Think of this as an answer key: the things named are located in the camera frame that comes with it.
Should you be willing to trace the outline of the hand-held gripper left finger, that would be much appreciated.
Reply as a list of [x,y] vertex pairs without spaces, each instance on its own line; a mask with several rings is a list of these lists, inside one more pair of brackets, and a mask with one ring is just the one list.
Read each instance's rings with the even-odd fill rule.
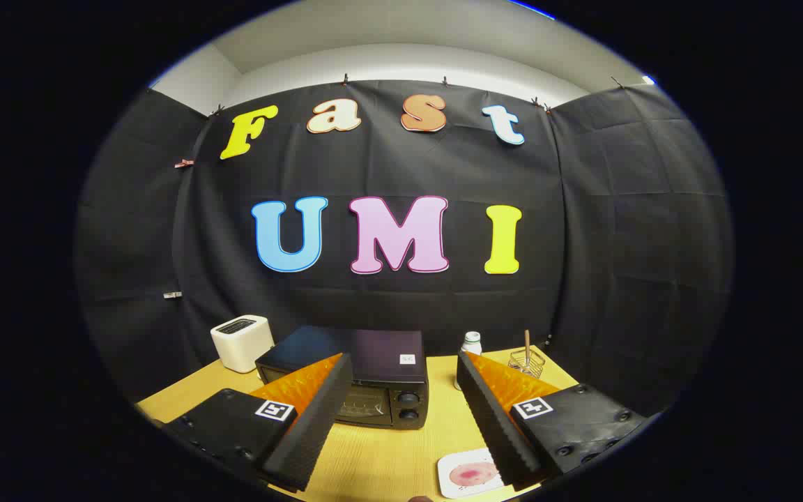
[[351,356],[337,353],[252,392],[219,390],[162,431],[246,482],[303,492],[351,382]]

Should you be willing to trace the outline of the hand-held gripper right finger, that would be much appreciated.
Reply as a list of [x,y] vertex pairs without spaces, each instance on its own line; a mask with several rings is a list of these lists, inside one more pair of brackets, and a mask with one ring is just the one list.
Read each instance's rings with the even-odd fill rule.
[[556,388],[468,351],[458,353],[457,379],[501,480],[515,489],[580,476],[646,423],[593,386]]

